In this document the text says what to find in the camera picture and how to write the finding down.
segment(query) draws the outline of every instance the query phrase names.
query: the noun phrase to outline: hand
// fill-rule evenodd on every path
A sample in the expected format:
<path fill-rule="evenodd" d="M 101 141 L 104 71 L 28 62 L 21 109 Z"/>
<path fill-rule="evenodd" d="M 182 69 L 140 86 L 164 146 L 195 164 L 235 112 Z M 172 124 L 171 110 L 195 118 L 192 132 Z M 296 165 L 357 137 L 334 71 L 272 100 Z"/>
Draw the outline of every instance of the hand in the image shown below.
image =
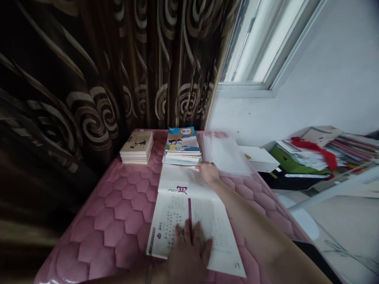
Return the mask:
<path fill-rule="evenodd" d="M 201 176 L 205 179 L 207 184 L 220 179 L 218 169 L 214 163 L 200 162 L 195 168 L 200 171 Z"/>
<path fill-rule="evenodd" d="M 190 222 L 184 225 L 184 238 L 180 234 L 179 224 L 175 227 L 175 244 L 164 264 L 170 284 L 200 283 L 208 266 L 212 249 L 212 240 L 209 239 L 204 248 L 201 242 L 200 222 L 196 223 L 191 242 Z"/>

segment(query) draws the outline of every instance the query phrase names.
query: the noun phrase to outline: window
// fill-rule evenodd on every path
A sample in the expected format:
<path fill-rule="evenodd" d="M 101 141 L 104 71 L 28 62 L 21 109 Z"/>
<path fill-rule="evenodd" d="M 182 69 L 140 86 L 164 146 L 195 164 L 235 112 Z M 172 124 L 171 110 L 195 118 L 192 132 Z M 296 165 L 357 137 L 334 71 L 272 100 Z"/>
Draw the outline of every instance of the window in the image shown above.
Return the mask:
<path fill-rule="evenodd" d="M 280 87 L 279 79 L 290 73 L 289 64 L 295 65 L 291 61 L 301 43 L 302 50 L 305 49 L 303 38 L 309 34 L 316 18 L 320 21 L 318 16 L 326 2 L 241 0 L 218 84 L 219 94 L 224 97 L 276 96 L 274 91 Z"/>

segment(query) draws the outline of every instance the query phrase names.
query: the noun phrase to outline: stack of books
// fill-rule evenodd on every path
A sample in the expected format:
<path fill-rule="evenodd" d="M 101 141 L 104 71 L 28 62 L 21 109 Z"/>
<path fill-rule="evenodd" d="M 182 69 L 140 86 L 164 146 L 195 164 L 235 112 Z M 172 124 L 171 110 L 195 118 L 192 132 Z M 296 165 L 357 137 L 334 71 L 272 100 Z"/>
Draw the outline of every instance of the stack of books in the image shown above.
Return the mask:
<path fill-rule="evenodd" d="M 378 162 L 379 141 L 367 137 L 344 133 L 330 141 L 328 148 L 344 154 L 351 164 Z"/>
<path fill-rule="evenodd" d="M 291 174 L 314 174 L 314 172 L 321 172 L 323 170 L 327 170 L 328 164 L 325 160 L 325 157 L 320 154 L 318 151 L 309 150 L 306 148 L 300 148 L 296 147 L 291 143 L 290 140 L 279 140 L 276 141 L 277 145 L 273 149 L 270 150 L 270 154 L 277 159 L 281 166 L 283 167 L 283 161 L 287 161 L 289 159 L 292 159 L 296 164 L 292 164 L 291 169 L 288 167 L 283 167 L 286 171 L 288 171 Z M 336 162 L 338 166 L 346 166 L 346 162 L 343 159 L 344 155 L 338 151 L 335 151 L 333 149 L 326 149 L 332 154 L 336 156 Z M 314 171 L 311 171 L 309 169 L 306 170 L 306 172 L 297 172 L 299 170 L 302 170 L 301 167 L 297 166 L 297 163 L 314 169 Z"/>
<path fill-rule="evenodd" d="M 200 161 L 201 151 L 194 127 L 169 128 L 162 163 L 196 166 Z"/>
<path fill-rule="evenodd" d="M 134 131 L 120 150 L 124 164 L 147 164 L 153 148 L 152 131 Z"/>

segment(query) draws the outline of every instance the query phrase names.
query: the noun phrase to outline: math textbook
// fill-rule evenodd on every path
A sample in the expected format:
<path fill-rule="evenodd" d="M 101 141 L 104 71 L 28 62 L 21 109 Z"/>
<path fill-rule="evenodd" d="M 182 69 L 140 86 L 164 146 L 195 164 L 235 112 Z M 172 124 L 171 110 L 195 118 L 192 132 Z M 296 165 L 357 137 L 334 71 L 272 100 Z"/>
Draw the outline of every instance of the math textbook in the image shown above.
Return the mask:
<path fill-rule="evenodd" d="M 166 152 L 200 153 L 199 142 L 194 127 L 169 128 Z"/>

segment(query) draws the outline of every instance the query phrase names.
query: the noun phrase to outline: textbook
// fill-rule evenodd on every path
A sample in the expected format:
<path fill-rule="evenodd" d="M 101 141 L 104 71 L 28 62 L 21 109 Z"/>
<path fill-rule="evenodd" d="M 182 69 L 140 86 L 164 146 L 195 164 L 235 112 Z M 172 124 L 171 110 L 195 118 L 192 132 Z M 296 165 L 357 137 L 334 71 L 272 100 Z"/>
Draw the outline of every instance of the textbook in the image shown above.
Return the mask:
<path fill-rule="evenodd" d="M 125 164 L 147 164 L 153 148 L 152 131 L 134 131 L 120 150 Z"/>
<path fill-rule="evenodd" d="M 193 166 L 163 164 L 146 253 L 167 259 L 175 226 L 200 221 L 203 241 L 213 240 L 208 269 L 245 277 L 245 270 L 224 204 Z"/>
<path fill-rule="evenodd" d="M 196 166 L 201 151 L 194 127 L 169 128 L 162 163 Z"/>

